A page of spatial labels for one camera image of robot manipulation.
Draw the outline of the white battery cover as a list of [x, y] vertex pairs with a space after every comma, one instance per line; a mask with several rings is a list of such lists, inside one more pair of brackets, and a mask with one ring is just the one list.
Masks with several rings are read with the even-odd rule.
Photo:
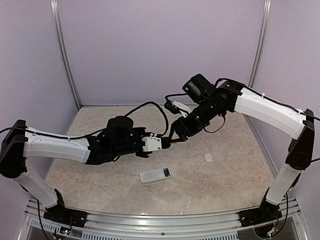
[[213, 162], [213, 157], [210, 153], [204, 154], [204, 159], [207, 163], [212, 163]]

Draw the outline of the white remote control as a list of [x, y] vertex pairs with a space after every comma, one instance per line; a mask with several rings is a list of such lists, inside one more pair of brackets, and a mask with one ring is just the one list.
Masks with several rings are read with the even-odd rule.
[[148, 184], [158, 181], [170, 179], [172, 173], [169, 168], [158, 168], [154, 170], [144, 171], [139, 174], [140, 182], [142, 184]]

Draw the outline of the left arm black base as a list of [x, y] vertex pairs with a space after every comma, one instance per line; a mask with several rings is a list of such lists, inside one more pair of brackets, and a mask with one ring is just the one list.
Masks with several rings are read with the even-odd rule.
[[84, 228], [88, 213], [82, 210], [67, 208], [61, 193], [56, 188], [54, 191], [57, 196], [56, 205], [45, 208], [44, 219], [72, 227]]

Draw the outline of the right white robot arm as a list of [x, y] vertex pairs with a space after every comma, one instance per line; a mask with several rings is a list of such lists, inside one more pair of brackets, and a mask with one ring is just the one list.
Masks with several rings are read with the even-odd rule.
[[266, 222], [301, 172], [312, 163], [315, 117], [309, 109], [303, 111], [278, 102], [243, 83], [226, 78], [221, 82], [221, 85], [212, 84], [198, 74], [182, 87], [198, 106], [171, 124], [169, 136], [176, 134], [178, 137], [172, 142], [184, 142], [204, 130], [214, 117], [226, 112], [253, 117], [287, 134], [291, 143], [285, 163], [265, 194], [266, 203], [255, 212], [260, 222]]

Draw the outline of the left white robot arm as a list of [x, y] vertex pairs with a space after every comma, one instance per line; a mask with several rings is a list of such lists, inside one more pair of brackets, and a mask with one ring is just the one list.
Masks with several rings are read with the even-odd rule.
[[68, 136], [38, 131], [28, 127], [25, 120], [17, 120], [5, 129], [7, 135], [0, 146], [0, 174], [37, 198], [57, 221], [66, 222], [70, 211], [62, 195], [32, 168], [28, 158], [65, 159], [98, 166], [130, 154], [148, 158], [153, 151], [161, 149], [161, 140], [153, 133], [133, 125], [131, 118], [117, 116], [101, 131]]

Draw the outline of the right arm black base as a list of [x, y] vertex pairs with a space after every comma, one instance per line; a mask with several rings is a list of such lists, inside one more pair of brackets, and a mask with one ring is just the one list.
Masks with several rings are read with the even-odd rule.
[[262, 224], [265, 222], [280, 219], [283, 215], [280, 210], [280, 206], [267, 202], [266, 195], [259, 207], [250, 208], [238, 212], [239, 220], [242, 227], [248, 227], [253, 225]]

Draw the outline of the front aluminium rail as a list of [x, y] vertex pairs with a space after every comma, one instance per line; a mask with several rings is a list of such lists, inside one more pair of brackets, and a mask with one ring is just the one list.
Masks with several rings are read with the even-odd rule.
[[257, 240], [258, 225], [243, 227], [237, 210], [191, 215], [129, 215], [88, 211], [83, 227], [39, 218], [44, 213], [30, 199], [19, 240]]

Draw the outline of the left aluminium frame post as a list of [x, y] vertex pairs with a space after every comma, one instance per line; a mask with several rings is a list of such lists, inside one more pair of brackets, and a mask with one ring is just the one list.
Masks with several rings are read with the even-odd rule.
[[64, 33], [63, 33], [62, 21], [60, 17], [59, 1], [50, 0], [50, 8], [51, 8], [53, 24], [54, 24], [54, 29], [55, 29], [55, 34], [57, 38], [57, 44], [58, 44], [58, 49], [61, 56], [63, 69], [65, 71], [67, 83], [70, 88], [70, 92], [71, 92], [75, 107], [79, 111], [83, 105], [81, 103], [81, 99], [76, 87], [76, 83], [73, 77], [73, 73], [72, 73], [72, 69], [71, 69], [71, 65], [68, 57], [68, 52], [67, 52]]

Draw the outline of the aluminium frame post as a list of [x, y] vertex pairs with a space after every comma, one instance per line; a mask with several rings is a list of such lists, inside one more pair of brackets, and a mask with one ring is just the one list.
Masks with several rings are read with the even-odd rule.
[[79, 111], [83, 105], [81, 103], [81, 99], [76, 87], [76, 83], [73, 77], [73, 73], [72, 73], [72, 69], [71, 69], [71, 65], [68, 57], [68, 52], [67, 52], [64, 33], [63, 33], [62, 21], [60, 17], [59, 1], [50, 0], [50, 8], [51, 8], [53, 24], [54, 24], [54, 29], [55, 29], [55, 34], [57, 38], [57, 44], [58, 44], [58, 49], [61, 56], [63, 69], [65, 71], [67, 83], [70, 88], [70, 92], [71, 92], [75, 107]]
[[270, 19], [272, 1], [265, 0], [263, 3], [264, 3], [263, 13], [262, 13], [261, 25], [260, 25], [259, 35], [258, 35], [257, 47], [256, 47], [256, 51], [253, 59], [253, 65], [251, 68], [249, 83], [248, 83], [248, 85], [251, 88], [253, 88], [256, 83], [260, 63], [263, 56], [264, 45], [265, 45], [267, 32], [268, 32], [268, 24]]

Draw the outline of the right aluminium frame post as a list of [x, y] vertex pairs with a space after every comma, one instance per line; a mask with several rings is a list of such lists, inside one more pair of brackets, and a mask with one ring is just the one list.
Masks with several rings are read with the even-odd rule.
[[263, 56], [264, 45], [265, 45], [267, 32], [268, 32], [268, 24], [270, 19], [272, 1], [265, 0], [263, 3], [264, 3], [263, 13], [262, 13], [261, 25], [260, 25], [259, 35], [258, 35], [257, 47], [256, 47], [256, 51], [253, 59], [253, 65], [251, 68], [249, 83], [248, 83], [248, 85], [251, 88], [253, 88], [256, 83], [260, 63]]

